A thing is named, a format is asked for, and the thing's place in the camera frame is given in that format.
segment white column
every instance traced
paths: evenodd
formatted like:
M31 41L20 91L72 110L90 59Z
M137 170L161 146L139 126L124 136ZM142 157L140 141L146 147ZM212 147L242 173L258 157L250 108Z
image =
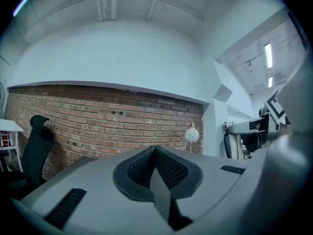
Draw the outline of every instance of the white column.
M224 147L224 122L228 121L227 104L217 99L204 107L203 154L213 157L226 157Z

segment brick wall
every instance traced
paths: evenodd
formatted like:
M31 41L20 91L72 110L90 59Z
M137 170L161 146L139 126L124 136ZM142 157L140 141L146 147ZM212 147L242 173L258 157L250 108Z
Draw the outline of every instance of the brick wall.
M145 145L189 150L184 132L192 121L200 133L192 152L203 149L202 105L170 97L87 86L12 88L5 117L24 129L22 148L37 114L50 118L47 125L56 135L46 179L82 156L106 158Z

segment black mesh grille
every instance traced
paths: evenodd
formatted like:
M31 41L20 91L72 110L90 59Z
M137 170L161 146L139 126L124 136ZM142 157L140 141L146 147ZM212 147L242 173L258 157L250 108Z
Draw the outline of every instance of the black mesh grille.
M244 171L245 171L245 169L232 167L232 166L229 166L229 165L224 165L224 166L221 167L221 169L225 170L225 171L237 173L237 174L240 174L240 175L242 175L244 173Z
M85 194L86 191L83 189L74 188L70 190L45 220L51 225L62 229Z
M132 163L127 170L131 180L150 189L151 176L155 169L155 153L149 152L145 156Z
M177 186L188 175L188 169L166 154L156 152L156 168L168 189Z

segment white lamp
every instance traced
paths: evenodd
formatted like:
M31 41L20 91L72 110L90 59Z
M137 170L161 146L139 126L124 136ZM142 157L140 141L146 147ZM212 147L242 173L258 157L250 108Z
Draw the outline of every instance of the white lamp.
M199 139L199 132L195 129L195 125L192 122L191 127L185 132L186 141L190 142L190 152L191 152L191 142L197 142Z

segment ceiling pipe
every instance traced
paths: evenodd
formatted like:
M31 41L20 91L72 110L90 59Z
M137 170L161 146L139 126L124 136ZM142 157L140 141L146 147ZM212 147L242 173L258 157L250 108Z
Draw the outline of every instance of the ceiling pipe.
M157 0L153 0L153 1L152 1L151 7L150 7L150 11L149 11L149 14L148 14L148 21L150 20L150 18L151 18L151 16L152 16L152 12L153 12L153 9L154 9L154 7L155 7L156 1L157 1Z
M103 21L102 13L101 13L101 8L100 8L100 0L96 0L96 3L97 3L97 9L98 9L98 14L99 14L99 19L100 19L100 21Z
M107 3L108 3L108 0L102 0L102 10L103 10L103 19L104 20L108 19Z
M55 8L54 10L50 11L48 14L45 14L44 16L42 16L42 17L41 17L41 21L44 21L45 19L47 19L48 17L54 15L55 13L57 13L57 12L59 12L59 11L65 9L65 8L67 8L67 7L69 7L69 6L72 6L72 5L74 5L74 4L77 4L77 3L79 3L79 2L82 2L82 1L88 1L88 0L74 0L74 1L71 1L71 2L69 2L69 3L63 4L62 6L57 7L57 8ZM192 10L189 10L188 8L185 8L185 7L181 6L181 5L175 4L175 3L170 2L170 1L168 1L168 0L158 0L158 1L163 2L163 3L166 3L166 4L171 5L171 6L174 6L174 7L178 8L178 9L180 9L180 10L183 10L183 11L185 11L186 13L190 14L191 16L197 18L197 19L200 20L201 22L204 22L204 19L203 19L200 15L198 15L197 13L195 13L195 12L192 11Z
M117 0L111 0L111 20L116 20L116 3Z

